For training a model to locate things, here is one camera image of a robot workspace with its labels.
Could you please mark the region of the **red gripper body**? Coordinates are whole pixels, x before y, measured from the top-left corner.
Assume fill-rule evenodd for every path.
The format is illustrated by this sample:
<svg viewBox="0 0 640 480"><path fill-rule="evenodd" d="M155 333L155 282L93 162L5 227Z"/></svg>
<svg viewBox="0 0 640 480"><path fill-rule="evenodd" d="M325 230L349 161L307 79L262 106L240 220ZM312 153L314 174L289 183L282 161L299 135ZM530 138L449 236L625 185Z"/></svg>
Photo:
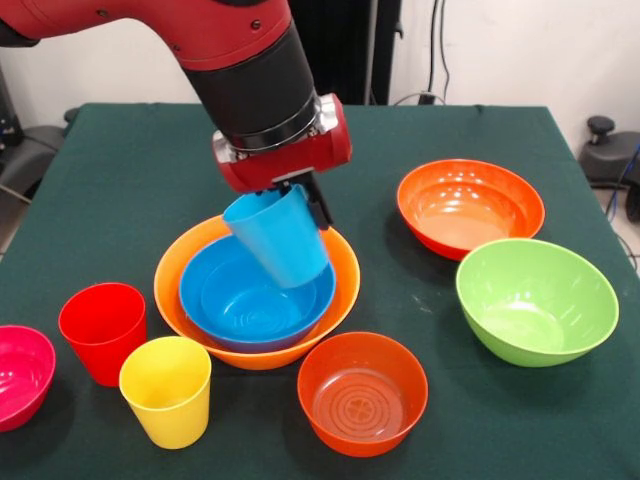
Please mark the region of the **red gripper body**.
<svg viewBox="0 0 640 480"><path fill-rule="evenodd" d="M352 143L343 105L334 93L316 101L310 128L296 141L258 152L241 152L222 132L214 133L214 157L224 179L238 193L273 188L309 171L324 172L350 161Z"/></svg>

